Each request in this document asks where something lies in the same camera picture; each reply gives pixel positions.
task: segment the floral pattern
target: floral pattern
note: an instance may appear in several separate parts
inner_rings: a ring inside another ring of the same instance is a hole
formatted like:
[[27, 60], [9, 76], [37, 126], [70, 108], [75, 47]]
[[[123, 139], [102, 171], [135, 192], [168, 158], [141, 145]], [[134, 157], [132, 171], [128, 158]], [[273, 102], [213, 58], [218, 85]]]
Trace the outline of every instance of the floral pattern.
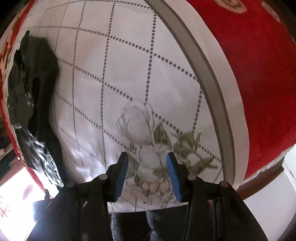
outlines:
[[244, 13], [247, 8], [240, 0], [214, 0], [219, 6], [235, 13]]
[[175, 202], [170, 178], [166, 168], [168, 152], [174, 152], [179, 163], [190, 173], [200, 174], [212, 165], [214, 156], [202, 158], [198, 153], [202, 134], [194, 137], [194, 132], [170, 133], [177, 141], [172, 144], [162, 122], [155, 126], [152, 106], [138, 100], [130, 101], [122, 110], [117, 121], [118, 131], [130, 141], [133, 153], [129, 152], [129, 166], [126, 186], [129, 193], [145, 204], [160, 202], [164, 207]]
[[276, 21], [278, 21], [279, 23], [281, 22], [279, 16], [277, 15], [277, 13], [272, 9], [272, 7], [270, 7], [266, 2], [262, 1], [261, 2], [261, 6], [267, 11], [269, 12], [269, 14], [271, 14], [274, 19]]

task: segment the bed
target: bed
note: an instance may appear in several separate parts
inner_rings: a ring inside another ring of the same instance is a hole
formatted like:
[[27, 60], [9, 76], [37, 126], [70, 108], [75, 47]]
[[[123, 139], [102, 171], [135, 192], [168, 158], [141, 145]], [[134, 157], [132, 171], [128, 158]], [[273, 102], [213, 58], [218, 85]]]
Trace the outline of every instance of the bed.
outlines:
[[49, 122], [69, 180], [90, 181], [129, 154], [110, 211], [180, 205], [169, 151], [205, 181], [238, 188], [296, 142], [296, 46], [265, 2], [32, 0], [0, 64], [1, 111], [24, 165], [6, 100], [27, 30], [45, 37], [59, 62]]

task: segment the red blanket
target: red blanket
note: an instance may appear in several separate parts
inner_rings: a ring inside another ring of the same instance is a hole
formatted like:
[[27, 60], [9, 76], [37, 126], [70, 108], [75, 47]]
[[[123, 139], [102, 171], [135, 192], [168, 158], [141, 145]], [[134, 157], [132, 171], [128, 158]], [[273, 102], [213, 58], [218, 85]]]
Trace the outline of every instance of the red blanket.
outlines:
[[247, 178], [296, 143], [296, 45], [261, 0], [188, 2], [236, 77], [250, 140]]

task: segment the white wall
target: white wall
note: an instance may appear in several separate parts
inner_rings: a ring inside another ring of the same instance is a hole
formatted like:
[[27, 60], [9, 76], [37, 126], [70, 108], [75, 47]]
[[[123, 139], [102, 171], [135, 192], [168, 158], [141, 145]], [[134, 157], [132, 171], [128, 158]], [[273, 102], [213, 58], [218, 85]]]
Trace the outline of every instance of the white wall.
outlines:
[[282, 172], [245, 200], [269, 241], [278, 240], [296, 213], [296, 190], [288, 175]]

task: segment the green leaf print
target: green leaf print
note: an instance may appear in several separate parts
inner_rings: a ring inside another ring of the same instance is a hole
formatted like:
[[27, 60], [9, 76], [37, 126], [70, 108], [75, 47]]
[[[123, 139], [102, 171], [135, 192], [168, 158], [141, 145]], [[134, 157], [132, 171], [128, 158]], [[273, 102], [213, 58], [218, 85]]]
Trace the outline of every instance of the green leaf print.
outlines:
[[137, 174], [137, 170], [138, 170], [137, 160], [131, 154], [128, 154], [128, 170], [126, 172], [126, 179], [134, 177], [134, 175]]
[[197, 151], [197, 149], [198, 149], [198, 144], [200, 143], [200, 136], [201, 136], [201, 132], [197, 134], [197, 137], [196, 137], [196, 139], [194, 141], [194, 149], [195, 149], [195, 151]]
[[187, 169], [188, 169], [189, 173], [192, 173], [195, 175], [200, 174], [206, 168], [217, 169], [218, 168], [217, 166], [211, 164], [213, 162], [213, 160], [214, 160], [214, 156], [209, 156], [209, 157], [203, 158], [200, 161], [198, 161], [196, 164], [194, 164], [192, 166], [188, 166]]
[[138, 186], [139, 185], [139, 181], [140, 181], [139, 176], [138, 175], [135, 175], [135, 177], [134, 177], [133, 180], [134, 180], [135, 184]]
[[163, 128], [163, 124], [160, 122], [153, 133], [154, 142], [157, 143], [163, 143], [168, 145], [170, 148], [172, 148], [172, 143], [168, 137], [168, 134], [166, 133], [165, 129]]
[[174, 153], [186, 159], [189, 154], [196, 153], [193, 149], [194, 144], [193, 131], [185, 132], [179, 136], [178, 140], [173, 145]]
[[161, 178], [161, 176], [162, 176], [162, 171], [161, 171], [161, 169], [155, 169], [155, 170], [153, 171], [153, 175], [156, 176], [156, 177]]

